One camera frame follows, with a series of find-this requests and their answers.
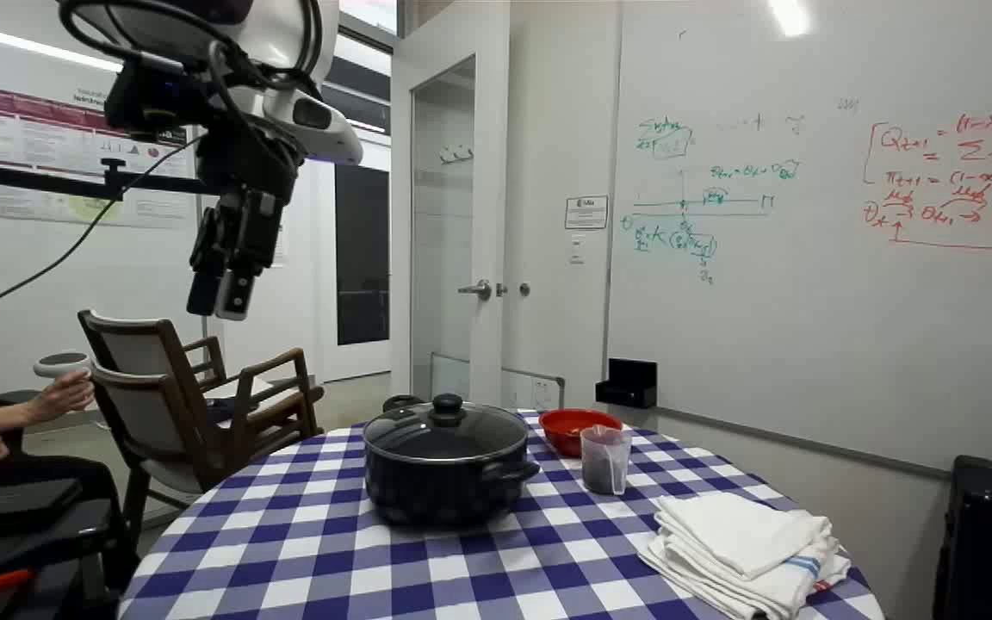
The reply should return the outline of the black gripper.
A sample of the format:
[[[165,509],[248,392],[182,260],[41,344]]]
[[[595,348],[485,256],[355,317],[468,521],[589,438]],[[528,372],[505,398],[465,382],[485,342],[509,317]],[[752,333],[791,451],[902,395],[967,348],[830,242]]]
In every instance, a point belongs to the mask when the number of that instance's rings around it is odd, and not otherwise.
[[[217,207],[206,207],[196,226],[187,309],[210,317],[219,292],[219,314],[245,317],[257,271],[276,257],[297,152],[262,131],[212,128],[196,147],[196,175],[217,194]]]

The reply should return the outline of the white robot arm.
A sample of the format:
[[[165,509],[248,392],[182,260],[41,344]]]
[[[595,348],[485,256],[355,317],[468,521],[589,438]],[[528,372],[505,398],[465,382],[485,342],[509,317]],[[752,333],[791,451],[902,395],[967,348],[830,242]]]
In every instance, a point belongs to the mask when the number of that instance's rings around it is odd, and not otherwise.
[[[361,158],[320,92],[336,0],[59,0],[59,19],[121,63],[103,98],[110,128],[150,141],[198,128],[196,182],[217,204],[196,226],[187,309],[245,317],[304,160]]]

